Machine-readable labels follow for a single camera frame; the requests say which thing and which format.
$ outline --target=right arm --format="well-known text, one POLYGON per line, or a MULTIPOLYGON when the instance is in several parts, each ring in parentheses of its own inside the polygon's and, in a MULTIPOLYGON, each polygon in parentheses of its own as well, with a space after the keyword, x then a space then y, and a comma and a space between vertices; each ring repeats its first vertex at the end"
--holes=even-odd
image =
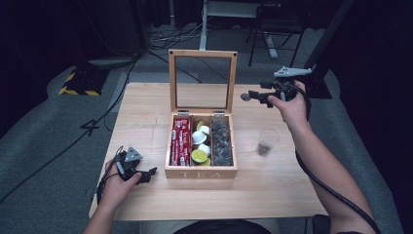
MULTIPOLYGON (((303 84, 296 83, 304 90, 303 84)), ((297 93, 296 98, 291 101, 282 101, 276 97, 269 97, 268 100, 282 113, 282 118, 291 131, 296 150, 309 171, 372 216, 368 203, 354 178, 311 130, 306 118, 303 96, 297 93)), ((331 233, 343 231, 374 233, 359 214, 313 180, 311 182, 331 219, 331 233)))

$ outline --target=hand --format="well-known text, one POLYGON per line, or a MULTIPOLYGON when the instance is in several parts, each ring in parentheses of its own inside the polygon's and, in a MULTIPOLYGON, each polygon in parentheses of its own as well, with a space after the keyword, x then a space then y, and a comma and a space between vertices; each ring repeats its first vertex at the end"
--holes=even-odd
MULTIPOLYGON (((106 163, 106 169, 110 165, 110 162, 111 161, 106 163)), ((106 180, 102 199, 99 204, 100 206, 105 206, 113 211, 121 205, 131 191, 131 188, 137 184, 142 176, 141 173, 137 173, 127 181, 123 181, 119 175, 116 175, 117 173, 118 168, 116 167, 116 164, 113 164, 110 172, 108 173, 108 179, 106 180)))
MULTIPOLYGON (((295 85, 306 91, 303 83, 295 81, 295 85)), ((268 96, 268 101, 280 110, 282 119, 290 129, 308 127, 306 101, 304 97, 297 92, 294 99, 283 101, 274 96, 268 96)))

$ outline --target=table top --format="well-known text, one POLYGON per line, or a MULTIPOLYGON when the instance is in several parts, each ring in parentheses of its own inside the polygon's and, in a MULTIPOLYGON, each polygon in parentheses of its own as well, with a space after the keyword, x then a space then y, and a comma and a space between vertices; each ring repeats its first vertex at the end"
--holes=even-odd
MULTIPOLYGON (((197 84, 208 89, 208 85, 197 84)), ((149 183, 134 187, 115 214, 117 220, 177 220, 291 217, 326 214, 308 177, 295 159, 291 134, 276 108, 243 101, 258 85, 235 85, 232 119, 238 160, 235 179, 166 178, 169 142, 169 83, 130 83, 118 114, 104 164, 120 146, 143 155, 138 169, 158 170, 149 183), (259 156, 259 132, 274 129, 279 144, 259 156)), ((90 216, 96 209, 96 198, 90 216)))

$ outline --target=person's left hand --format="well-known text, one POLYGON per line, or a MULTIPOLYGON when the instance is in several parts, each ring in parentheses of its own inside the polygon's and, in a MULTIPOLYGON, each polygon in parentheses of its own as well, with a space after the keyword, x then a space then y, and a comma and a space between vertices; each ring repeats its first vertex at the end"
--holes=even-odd
MULTIPOLYGON (((107 162, 105 168, 107 169, 110 165, 110 162, 107 162)), ((118 173, 118 168, 116 164, 113 164, 110 172, 108 173, 108 179, 106 180, 102 199, 100 201, 100 206, 105 206, 109 209, 115 211, 119 205, 125 200, 128 196, 131 188, 134 187, 142 176, 141 173, 133 175, 127 181, 123 181, 118 173)))

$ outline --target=person's right hand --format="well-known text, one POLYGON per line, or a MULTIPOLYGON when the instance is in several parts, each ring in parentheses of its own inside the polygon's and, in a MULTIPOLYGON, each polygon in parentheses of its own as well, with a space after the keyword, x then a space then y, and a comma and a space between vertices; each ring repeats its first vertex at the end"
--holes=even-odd
MULTIPOLYGON (((295 85, 306 91, 303 83, 295 81, 295 85)), ((282 119, 290 129, 308 127, 306 101, 299 92, 290 101, 283 101, 274 96, 269 96, 268 101, 280 110, 282 119)))

